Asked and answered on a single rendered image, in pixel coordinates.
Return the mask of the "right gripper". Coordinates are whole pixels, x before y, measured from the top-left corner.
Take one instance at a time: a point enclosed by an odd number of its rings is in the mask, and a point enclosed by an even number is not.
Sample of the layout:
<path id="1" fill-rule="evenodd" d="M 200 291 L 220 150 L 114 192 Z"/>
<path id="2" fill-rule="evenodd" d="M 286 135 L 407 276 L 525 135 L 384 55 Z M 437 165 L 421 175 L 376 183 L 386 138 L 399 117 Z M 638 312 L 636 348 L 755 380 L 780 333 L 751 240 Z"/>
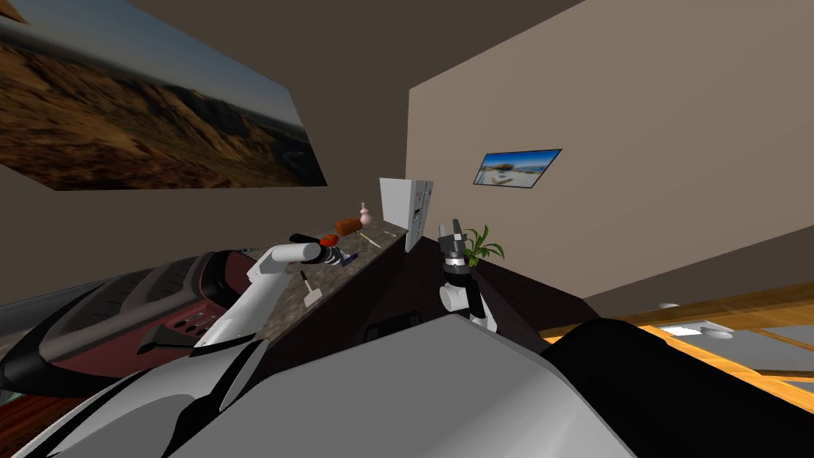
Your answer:
<path id="1" fill-rule="evenodd" d="M 467 251 L 467 235 L 464 235 L 459 220 L 452 220 L 453 235 L 447 235 L 445 226 L 440 224 L 439 238 L 440 251 L 444 257 L 465 257 Z"/>

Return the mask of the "green potted plant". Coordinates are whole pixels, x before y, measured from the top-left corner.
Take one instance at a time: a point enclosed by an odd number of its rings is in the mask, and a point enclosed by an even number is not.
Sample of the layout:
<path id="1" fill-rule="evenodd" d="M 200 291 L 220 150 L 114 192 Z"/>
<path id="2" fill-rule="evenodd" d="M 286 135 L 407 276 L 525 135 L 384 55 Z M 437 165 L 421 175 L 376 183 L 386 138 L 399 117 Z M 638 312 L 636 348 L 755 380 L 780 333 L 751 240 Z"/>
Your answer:
<path id="1" fill-rule="evenodd" d="M 475 229 L 467 229 L 467 232 L 470 233 L 471 236 L 467 240 L 465 255 L 470 267 L 477 266 L 480 259 L 488 258 L 492 254 L 502 259 L 506 258 L 502 245 L 498 243 L 486 243 L 486 237 L 490 233 L 490 229 L 487 225 L 484 225 L 483 230 L 480 232 Z"/>

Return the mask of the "white refrigerator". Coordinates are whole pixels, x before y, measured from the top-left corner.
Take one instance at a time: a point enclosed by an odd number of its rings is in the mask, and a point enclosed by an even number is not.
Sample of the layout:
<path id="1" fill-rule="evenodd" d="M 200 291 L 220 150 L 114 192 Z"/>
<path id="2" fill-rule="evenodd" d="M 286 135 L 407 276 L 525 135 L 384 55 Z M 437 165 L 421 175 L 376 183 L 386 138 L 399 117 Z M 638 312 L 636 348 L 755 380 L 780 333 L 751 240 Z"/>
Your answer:
<path id="1" fill-rule="evenodd" d="M 434 182 L 381 177 L 379 184 L 382 217 L 407 230 L 405 251 L 409 253 L 424 234 Z"/>

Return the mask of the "small beach picture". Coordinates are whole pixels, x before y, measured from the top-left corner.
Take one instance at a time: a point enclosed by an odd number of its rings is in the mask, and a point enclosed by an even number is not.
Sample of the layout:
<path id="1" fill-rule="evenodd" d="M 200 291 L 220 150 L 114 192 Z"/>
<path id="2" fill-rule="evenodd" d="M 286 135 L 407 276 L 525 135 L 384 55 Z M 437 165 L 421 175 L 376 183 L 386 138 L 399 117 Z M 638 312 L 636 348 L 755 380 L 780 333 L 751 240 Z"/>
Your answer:
<path id="1" fill-rule="evenodd" d="M 473 184 L 506 188 L 533 188 L 562 149 L 487 153 Z"/>

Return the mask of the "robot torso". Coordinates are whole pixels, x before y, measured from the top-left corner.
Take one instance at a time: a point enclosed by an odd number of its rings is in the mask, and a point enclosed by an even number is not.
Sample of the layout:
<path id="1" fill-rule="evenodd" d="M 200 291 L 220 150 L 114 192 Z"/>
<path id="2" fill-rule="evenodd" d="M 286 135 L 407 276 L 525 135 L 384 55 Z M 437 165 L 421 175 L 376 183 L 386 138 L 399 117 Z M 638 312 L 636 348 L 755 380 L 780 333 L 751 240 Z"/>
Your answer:
<path id="1" fill-rule="evenodd" d="M 272 375 L 170 458 L 637 458 L 538 354 L 457 315 Z"/>

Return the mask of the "large desert landscape picture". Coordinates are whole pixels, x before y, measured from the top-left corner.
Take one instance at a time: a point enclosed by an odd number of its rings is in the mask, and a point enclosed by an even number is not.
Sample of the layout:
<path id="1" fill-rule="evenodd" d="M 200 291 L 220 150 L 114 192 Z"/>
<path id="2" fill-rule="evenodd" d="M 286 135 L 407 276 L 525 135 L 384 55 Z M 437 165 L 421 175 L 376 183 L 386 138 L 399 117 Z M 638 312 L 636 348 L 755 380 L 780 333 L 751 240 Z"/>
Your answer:
<path id="1" fill-rule="evenodd" d="M 305 130 L 33 31 L 0 0 L 0 165 L 56 191 L 321 187 Z"/>

